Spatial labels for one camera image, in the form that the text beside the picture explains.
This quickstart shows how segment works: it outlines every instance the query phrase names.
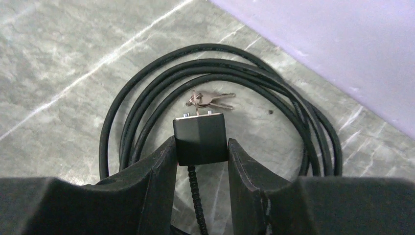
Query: gray marble tabletop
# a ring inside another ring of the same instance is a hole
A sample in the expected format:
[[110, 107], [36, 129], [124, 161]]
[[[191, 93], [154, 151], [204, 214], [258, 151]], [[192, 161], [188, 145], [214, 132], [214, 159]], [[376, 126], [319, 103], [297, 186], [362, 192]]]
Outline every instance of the gray marble tabletop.
[[[415, 179], [414, 140], [205, 0], [0, 0], [0, 177], [98, 182], [100, 130], [118, 91], [148, 63], [197, 43], [228, 44], [259, 56], [320, 107], [339, 133], [345, 176]], [[181, 61], [208, 57], [238, 60], [208, 52]], [[110, 139], [112, 174], [118, 168], [124, 119], [152, 78], [116, 117]], [[235, 84], [212, 82], [200, 89], [236, 93], [228, 101], [235, 110], [224, 112], [228, 137], [271, 171], [295, 179], [301, 141], [281, 112]], [[188, 96], [162, 116], [145, 155], [173, 134], [172, 119], [193, 112], [184, 104]], [[232, 234], [227, 164], [199, 166], [197, 173], [210, 234]], [[184, 167], [177, 172], [172, 223], [198, 233]]]

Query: bunch of keys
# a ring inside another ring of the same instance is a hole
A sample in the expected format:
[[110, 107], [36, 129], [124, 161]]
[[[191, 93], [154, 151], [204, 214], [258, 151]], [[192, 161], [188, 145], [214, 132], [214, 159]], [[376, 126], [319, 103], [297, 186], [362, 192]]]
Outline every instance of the bunch of keys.
[[192, 97], [186, 102], [186, 106], [194, 105], [196, 110], [198, 108], [206, 108], [208, 106], [214, 106], [222, 109], [233, 110], [233, 107], [230, 105], [222, 104], [222, 103], [215, 103], [218, 99], [224, 98], [234, 98], [236, 97], [235, 93], [229, 94], [214, 94], [210, 92], [200, 91], [196, 92], [193, 91]]

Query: black cable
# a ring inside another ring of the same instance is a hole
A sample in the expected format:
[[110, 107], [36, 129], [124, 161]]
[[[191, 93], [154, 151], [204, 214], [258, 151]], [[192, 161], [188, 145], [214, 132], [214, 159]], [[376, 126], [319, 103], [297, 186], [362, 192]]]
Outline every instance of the black cable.
[[[301, 161], [299, 175], [306, 175], [309, 166], [311, 165], [313, 175], [321, 176], [318, 154], [314, 144], [311, 141], [311, 130], [313, 130], [313, 133], [316, 136], [316, 140], [322, 156], [324, 175], [329, 176], [342, 174], [342, 149], [340, 146], [340, 141], [333, 126], [322, 114], [322, 112], [320, 112], [308, 101], [303, 99], [297, 91], [291, 88], [281, 78], [281, 76], [278, 75], [277, 72], [275, 72], [269, 65], [260, 60], [258, 57], [241, 49], [227, 45], [198, 44], [173, 51], [150, 63], [136, 75], [134, 75], [115, 97], [107, 113], [101, 131], [99, 145], [99, 172], [101, 179], [109, 176], [109, 134], [115, 115], [127, 94], [147, 75], [153, 73], [165, 64], [180, 57], [201, 51], [219, 51], [232, 53], [249, 60], [256, 66], [223, 59], [201, 59], [178, 64], [172, 68], [167, 69], [158, 77], [156, 77], [156, 79], [154, 79], [137, 98], [126, 118], [120, 140], [119, 170], [123, 170], [129, 165], [140, 160], [141, 152], [148, 134], [150, 133], [151, 129], [163, 111], [168, 108], [168, 106], [178, 96], [202, 83], [221, 80], [237, 83], [256, 91], [268, 99], [275, 106], [277, 106], [292, 122], [304, 142], [303, 159]], [[203, 75], [179, 86], [161, 102], [161, 104], [155, 109], [150, 118], [147, 120], [146, 124], [139, 134], [137, 142], [134, 144], [134, 137], [138, 125], [141, 122], [145, 111], [157, 98], [157, 96], [172, 84], [175, 84], [176, 82], [189, 76], [198, 74]], [[274, 92], [288, 97], [291, 100], [294, 108], [288, 105], [280, 96], [276, 95]], [[326, 130], [330, 138], [331, 145], [333, 146], [334, 168], [331, 161], [330, 149], [328, 147], [327, 139], [322, 127]], [[206, 228], [206, 224], [203, 219], [203, 211], [198, 194], [196, 173], [194, 172], [193, 174], [191, 167], [189, 168], [189, 178], [190, 175], [192, 175], [191, 184], [194, 186], [194, 188], [192, 188], [192, 192], [197, 191], [197, 195], [192, 195], [193, 201], [196, 201], [196, 216], [198, 218], [199, 227], [203, 232], [202, 234], [204, 234], [205, 230], [202, 229]], [[171, 232], [175, 235], [186, 234], [185, 232], [180, 231], [173, 226], [171, 228]]]

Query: purple board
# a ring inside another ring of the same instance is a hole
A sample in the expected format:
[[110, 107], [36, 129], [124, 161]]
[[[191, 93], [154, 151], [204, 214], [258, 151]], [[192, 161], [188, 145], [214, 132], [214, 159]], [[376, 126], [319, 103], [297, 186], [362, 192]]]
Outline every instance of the purple board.
[[212, 2], [415, 139], [415, 1]]

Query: wire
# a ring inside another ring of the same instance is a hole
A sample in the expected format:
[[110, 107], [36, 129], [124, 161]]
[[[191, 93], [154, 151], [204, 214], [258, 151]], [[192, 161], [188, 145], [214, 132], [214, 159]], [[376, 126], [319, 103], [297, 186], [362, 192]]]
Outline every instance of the wire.
[[[115, 115], [127, 94], [146, 76], [152, 74], [160, 67], [183, 56], [202, 51], [218, 51], [235, 54], [247, 59], [256, 66], [231, 60], [200, 59], [175, 65], [157, 76], [137, 98], [126, 118], [119, 145], [119, 170], [123, 170], [131, 164], [136, 163], [140, 160], [145, 141], [154, 124], [162, 115], [162, 113], [169, 107], [169, 105], [174, 102], [181, 94], [191, 90], [195, 86], [206, 82], [228, 81], [248, 87], [258, 94], [262, 95], [272, 104], [277, 106], [292, 122], [293, 126], [304, 142], [303, 157], [299, 171], [300, 176], [307, 175], [310, 165], [314, 176], [321, 176], [322, 174], [317, 150], [311, 141], [312, 133], [316, 136], [319, 152], [321, 153], [323, 162], [323, 174], [325, 176], [340, 176], [342, 174], [343, 160], [339, 137], [337, 136], [336, 131], [329, 120], [320, 110], [302, 98], [301, 95], [291, 86], [289, 86], [277, 72], [275, 72], [269, 65], [267, 65], [258, 57], [228, 45], [198, 44], [178, 49], [150, 63], [136, 75], [134, 75], [115, 97], [112, 105], [108, 110], [101, 131], [99, 143], [99, 174], [101, 179], [107, 178], [109, 176], [109, 134]], [[138, 136], [137, 142], [134, 143], [138, 125], [141, 122], [147, 108], [158, 97], [158, 95], [163, 93], [165, 89], [169, 88], [180, 80], [200, 74], [203, 75], [185, 82], [160, 103], [160, 105], [151, 114], [150, 118], [146, 121], [143, 129]], [[286, 103], [282, 97], [277, 95], [275, 92], [289, 98], [291, 100], [292, 106]], [[332, 163], [330, 148], [324, 130], [327, 132], [327, 135], [330, 138], [330, 143], [333, 147], [334, 164]], [[180, 231], [173, 226], [171, 226], [171, 233], [175, 235], [186, 234], [185, 232]]]

